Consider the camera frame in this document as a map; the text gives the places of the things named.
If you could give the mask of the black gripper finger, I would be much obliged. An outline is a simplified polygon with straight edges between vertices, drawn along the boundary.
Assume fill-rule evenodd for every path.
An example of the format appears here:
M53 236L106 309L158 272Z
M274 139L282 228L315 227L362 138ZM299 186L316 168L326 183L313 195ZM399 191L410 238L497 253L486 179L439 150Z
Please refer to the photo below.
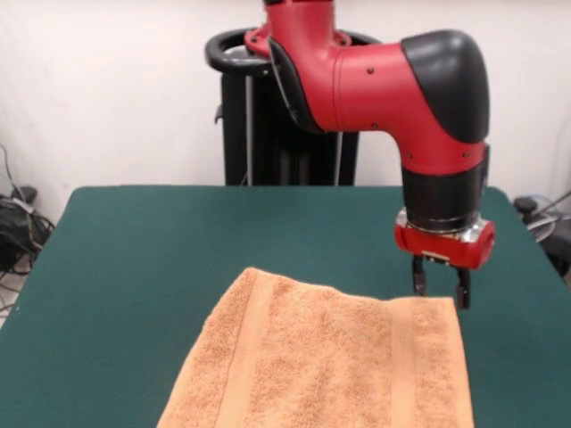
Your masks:
M427 296L426 272L423 261L422 256L414 255L412 258L413 291L419 296Z
M469 309L471 304L471 275L467 268L456 267L458 285L456 287L457 310Z

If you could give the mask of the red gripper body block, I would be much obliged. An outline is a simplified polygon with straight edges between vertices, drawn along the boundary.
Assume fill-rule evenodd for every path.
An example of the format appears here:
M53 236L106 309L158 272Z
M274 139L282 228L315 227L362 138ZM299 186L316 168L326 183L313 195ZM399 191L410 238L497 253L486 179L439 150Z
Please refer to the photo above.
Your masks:
M491 256L495 225L481 217L462 231L436 234L415 228L401 209L396 217L394 236L398 247L415 256L425 256L456 268L479 269Z

